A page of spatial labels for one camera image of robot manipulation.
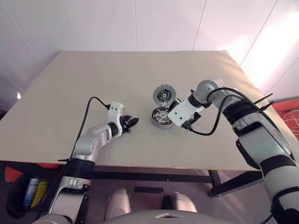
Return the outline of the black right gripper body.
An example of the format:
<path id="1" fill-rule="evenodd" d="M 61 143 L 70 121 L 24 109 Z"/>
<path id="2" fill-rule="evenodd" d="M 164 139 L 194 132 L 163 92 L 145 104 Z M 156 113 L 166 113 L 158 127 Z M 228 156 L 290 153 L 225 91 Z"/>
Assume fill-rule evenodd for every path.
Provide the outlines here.
<path id="1" fill-rule="evenodd" d="M 192 118 L 188 119 L 182 124 L 182 127 L 192 128 L 192 124 L 194 124 L 199 118 L 201 118 L 201 115 L 198 112 L 195 112 Z"/>

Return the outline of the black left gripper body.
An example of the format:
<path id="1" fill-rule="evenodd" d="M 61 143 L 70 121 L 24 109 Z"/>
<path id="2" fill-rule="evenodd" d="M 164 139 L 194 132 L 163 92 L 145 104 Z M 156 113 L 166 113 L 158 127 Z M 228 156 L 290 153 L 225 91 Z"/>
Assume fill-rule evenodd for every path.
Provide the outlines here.
<path id="1" fill-rule="evenodd" d="M 130 133 L 130 129 L 127 127 L 127 123 L 129 122 L 130 119 L 131 119 L 131 116 L 129 116 L 129 115 L 120 116 L 120 124 L 122 127 L 122 134 Z"/>

